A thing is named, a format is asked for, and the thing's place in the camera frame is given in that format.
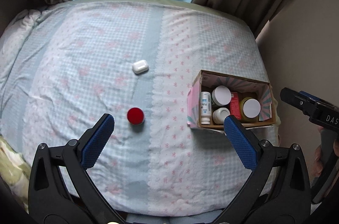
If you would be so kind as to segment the person right hand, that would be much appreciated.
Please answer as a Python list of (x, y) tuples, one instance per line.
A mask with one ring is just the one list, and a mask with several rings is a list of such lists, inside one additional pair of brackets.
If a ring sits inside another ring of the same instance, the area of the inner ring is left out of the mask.
[[(339, 156), (339, 144), (338, 140), (335, 140), (333, 143), (333, 150), (336, 156)], [(317, 149), (315, 150), (314, 153), (314, 163), (311, 168), (311, 174), (314, 177), (319, 177), (322, 170), (323, 170), (323, 164), (321, 163), (321, 157), (322, 157), (322, 151), (321, 151), (321, 146), (319, 145)]]

